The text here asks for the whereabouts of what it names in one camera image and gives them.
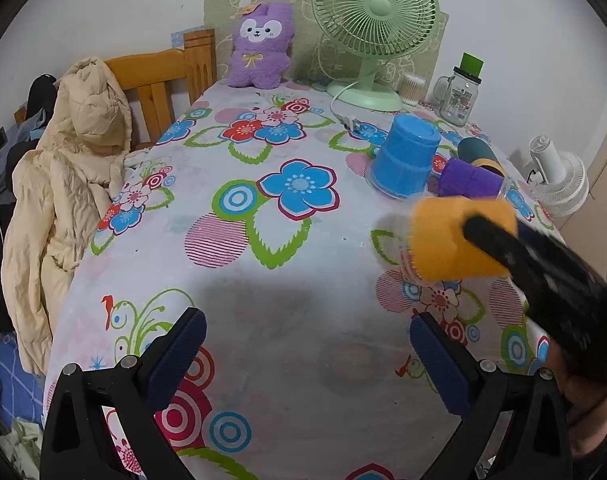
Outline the person's right hand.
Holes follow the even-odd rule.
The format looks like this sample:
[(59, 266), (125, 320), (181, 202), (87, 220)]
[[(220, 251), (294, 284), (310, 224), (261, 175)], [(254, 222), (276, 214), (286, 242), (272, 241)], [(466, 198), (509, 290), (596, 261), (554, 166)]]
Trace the person's right hand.
[(570, 404), (568, 434), (577, 465), (601, 466), (607, 457), (607, 382), (590, 382), (570, 373), (563, 352), (552, 339), (546, 367), (555, 376), (559, 392)]

